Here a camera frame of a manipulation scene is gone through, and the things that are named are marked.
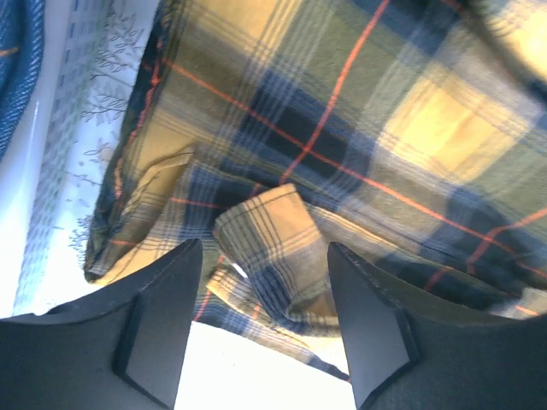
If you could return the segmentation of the yellow plaid long sleeve shirt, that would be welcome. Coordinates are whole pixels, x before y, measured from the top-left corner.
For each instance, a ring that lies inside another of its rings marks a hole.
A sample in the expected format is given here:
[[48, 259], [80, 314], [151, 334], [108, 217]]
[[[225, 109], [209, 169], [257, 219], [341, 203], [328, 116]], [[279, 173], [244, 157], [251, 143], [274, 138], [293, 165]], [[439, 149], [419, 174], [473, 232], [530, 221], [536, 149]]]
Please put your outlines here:
[[543, 312], [545, 2], [160, 2], [85, 279], [189, 239], [196, 321], [341, 379], [332, 242], [468, 308]]

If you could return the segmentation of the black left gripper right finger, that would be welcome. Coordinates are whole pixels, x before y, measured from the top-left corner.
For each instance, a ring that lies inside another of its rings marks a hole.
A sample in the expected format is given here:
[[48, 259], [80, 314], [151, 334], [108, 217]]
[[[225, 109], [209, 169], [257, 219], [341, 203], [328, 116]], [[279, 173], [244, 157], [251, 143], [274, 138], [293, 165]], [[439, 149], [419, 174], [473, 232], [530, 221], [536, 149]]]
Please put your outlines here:
[[360, 409], [543, 409], [546, 318], [431, 295], [331, 243], [328, 270]]

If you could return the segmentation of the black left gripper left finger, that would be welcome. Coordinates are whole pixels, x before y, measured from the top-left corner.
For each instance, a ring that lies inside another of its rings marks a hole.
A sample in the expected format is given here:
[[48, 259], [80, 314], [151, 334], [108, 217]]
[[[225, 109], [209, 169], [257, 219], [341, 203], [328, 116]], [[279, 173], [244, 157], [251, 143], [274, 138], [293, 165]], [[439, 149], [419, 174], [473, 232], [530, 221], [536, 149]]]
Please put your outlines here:
[[2, 408], [173, 408], [202, 261], [188, 240], [87, 296], [3, 319]]

